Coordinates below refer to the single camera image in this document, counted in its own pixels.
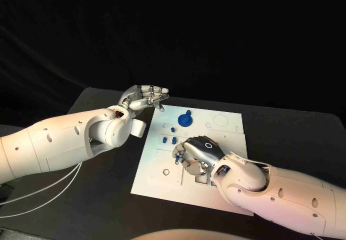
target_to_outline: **black background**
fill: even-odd
[[[140,84],[176,97],[332,113],[345,124],[342,9],[3,0],[0,123],[27,127],[65,114],[85,87]]]

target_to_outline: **blue circular piece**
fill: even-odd
[[[177,123],[182,127],[189,127],[193,124],[192,111],[187,110],[177,118]]]

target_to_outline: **robotic hand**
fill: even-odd
[[[173,158],[192,175],[211,172],[211,181],[231,205],[303,234],[346,239],[343,188],[234,152],[224,154],[219,144],[206,136],[180,143]]]
[[[169,89],[134,85],[118,105],[49,118],[0,137],[0,184],[25,175],[65,169],[120,147],[146,123],[134,119],[144,108],[163,111]]]

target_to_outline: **blue object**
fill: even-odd
[[[189,127],[193,124],[192,111],[187,110],[177,118],[177,123],[182,127]]]

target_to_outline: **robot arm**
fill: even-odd
[[[134,117],[147,107],[163,110],[169,90],[133,86],[118,105],[49,118],[0,137],[0,184],[25,175],[65,169],[120,147],[146,123]]]
[[[179,144],[173,158],[192,175],[200,176],[209,170],[211,180],[231,205],[303,234],[346,239],[343,188],[234,152],[224,154],[206,136]]]

